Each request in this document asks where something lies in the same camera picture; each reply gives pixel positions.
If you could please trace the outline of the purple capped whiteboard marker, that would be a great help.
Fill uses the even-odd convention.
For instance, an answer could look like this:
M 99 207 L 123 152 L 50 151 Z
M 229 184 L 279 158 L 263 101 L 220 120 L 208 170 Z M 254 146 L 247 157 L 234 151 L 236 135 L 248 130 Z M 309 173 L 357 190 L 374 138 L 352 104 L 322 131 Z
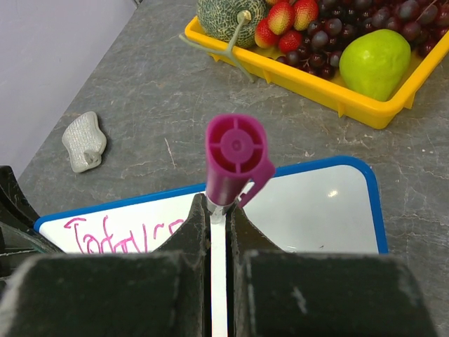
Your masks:
M 247 114 L 221 114 L 206 128 L 206 198 L 212 224 L 248 204 L 275 174 L 263 125 Z

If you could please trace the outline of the dark purple grape bunch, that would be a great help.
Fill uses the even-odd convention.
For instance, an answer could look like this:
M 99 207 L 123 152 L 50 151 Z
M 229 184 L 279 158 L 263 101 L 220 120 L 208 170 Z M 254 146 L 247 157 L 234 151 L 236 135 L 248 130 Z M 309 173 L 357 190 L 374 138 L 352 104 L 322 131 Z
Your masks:
M 379 29 L 402 34 L 421 58 L 448 33 L 447 1 L 289 1 L 295 21 L 276 61 L 332 79 L 343 50 Z

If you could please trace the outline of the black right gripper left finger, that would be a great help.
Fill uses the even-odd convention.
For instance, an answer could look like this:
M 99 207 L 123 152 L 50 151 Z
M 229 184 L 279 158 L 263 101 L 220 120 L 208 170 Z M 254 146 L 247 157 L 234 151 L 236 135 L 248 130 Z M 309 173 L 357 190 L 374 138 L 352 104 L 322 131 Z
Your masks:
M 210 223 L 196 194 L 152 253 L 36 254 L 8 280 L 2 336 L 209 336 Z

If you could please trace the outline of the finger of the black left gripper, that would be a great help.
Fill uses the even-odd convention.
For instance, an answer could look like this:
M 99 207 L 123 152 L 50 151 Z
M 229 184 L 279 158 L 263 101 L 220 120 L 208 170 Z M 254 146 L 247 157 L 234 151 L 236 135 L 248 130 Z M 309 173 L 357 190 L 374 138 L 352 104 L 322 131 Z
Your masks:
M 1 167 L 1 276 L 9 277 L 26 258 L 62 250 L 34 229 L 39 215 L 20 189 L 13 169 Z

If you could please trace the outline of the yellow plastic fruit tray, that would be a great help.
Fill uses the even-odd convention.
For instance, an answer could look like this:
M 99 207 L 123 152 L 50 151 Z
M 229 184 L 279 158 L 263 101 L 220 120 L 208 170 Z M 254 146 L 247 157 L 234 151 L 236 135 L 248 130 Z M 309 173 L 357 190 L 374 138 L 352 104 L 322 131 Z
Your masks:
M 226 43 L 206 36 L 196 16 L 186 26 L 183 35 L 188 40 L 207 48 L 216 50 L 226 48 Z M 385 102 L 374 100 L 348 89 L 340 75 L 339 66 L 332 79 L 324 79 L 276 61 L 276 58 L 281 55 L 277 47 L 263 49 L 256 44 L 250 48 L 236 46 L 233 52 L 254 79 L 264 79 L 335 110 L 340 116 L 350 117 L 375 129 L 382 129 L 401 110 L 413 106 L 417 90 L 448 53 L 448 33 L 425 58 L 421 58 L 411 49 L 409 67 L 390 98 Z M 224 56 L 207 54 L 214 60 L 221 60 L 235 66 Z

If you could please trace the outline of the blue framed whiteboard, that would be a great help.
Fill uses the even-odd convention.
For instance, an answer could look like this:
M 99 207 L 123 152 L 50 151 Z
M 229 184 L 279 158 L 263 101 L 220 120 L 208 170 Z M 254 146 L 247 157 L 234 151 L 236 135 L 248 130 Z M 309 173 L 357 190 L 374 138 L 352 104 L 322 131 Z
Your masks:
M 34 229 L 63 254 L 152 253 L 186 221 L 206 184 L 142 195 L 41 217 Z M 288 253 L 383 254 L 388 251 L 377 181 L 353 157 L 331 157 L 277 168 L 274 177 L 240 208 L 251 223 Z M 210 223 L 209 336 L 230 336 L 226 220 Z

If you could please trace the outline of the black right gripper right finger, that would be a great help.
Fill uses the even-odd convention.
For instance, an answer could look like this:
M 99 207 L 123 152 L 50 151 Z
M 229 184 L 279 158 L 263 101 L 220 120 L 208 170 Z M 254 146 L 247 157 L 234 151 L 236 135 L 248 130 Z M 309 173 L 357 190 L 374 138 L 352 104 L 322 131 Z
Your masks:
M 416 278 L 377 254 L 288 253 L 226 219 L 230 336 L 435 336 Z

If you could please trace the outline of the green pear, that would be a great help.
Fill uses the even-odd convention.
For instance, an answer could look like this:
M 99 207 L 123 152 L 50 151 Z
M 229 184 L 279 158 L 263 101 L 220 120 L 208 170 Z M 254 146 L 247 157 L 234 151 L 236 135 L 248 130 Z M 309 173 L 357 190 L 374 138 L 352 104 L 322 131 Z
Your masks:
M 387 101 L 406 73 L 411 48 L 398 32 L 380 29 L 353 40 L 340 57 L 345 86 L 361 95 Z

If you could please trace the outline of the white whiteboard eraser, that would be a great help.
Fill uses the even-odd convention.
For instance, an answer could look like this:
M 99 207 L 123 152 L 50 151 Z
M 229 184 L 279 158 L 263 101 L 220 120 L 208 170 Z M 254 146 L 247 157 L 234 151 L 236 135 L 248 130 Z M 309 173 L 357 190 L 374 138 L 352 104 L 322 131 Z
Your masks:
M 75 173 L 94 169 L 102 163 L 102 154 L 107 138 L 101 131 L 98 116 L 94 111 L 85 112 L 77 117 L 62 135 L 70 166 Z

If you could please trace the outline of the red cherries cluster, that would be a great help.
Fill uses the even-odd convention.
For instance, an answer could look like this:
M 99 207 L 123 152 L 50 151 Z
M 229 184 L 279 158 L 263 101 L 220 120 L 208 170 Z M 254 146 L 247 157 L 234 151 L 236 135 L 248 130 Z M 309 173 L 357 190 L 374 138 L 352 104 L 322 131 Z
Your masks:
M 266 1 L 268 12 L 255 28 L 255 43 L 263 49 L 277 47 L 284 54 L 302 43 L 303 31 L 318 18 L 315 0 Z

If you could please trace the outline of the green netted melon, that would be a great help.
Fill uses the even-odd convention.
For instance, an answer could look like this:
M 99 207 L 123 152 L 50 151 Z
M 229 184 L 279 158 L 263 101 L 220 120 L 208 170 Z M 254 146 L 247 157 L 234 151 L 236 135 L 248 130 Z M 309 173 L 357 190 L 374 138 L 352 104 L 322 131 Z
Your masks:
M 231 60 L 250 80 L 254 77 L 245 69 L 234 55 L 234 47 L 250 48 L 255 45 L 257 25 L 266 18 L 268 5 L 257 0 L 219 0 L 197 1 L 196 18 L 207 37 L 226 43 L 226 48 L 216 50 L 187 39 L 183 34 L 179 38 L 187 45 L 213 55 Z

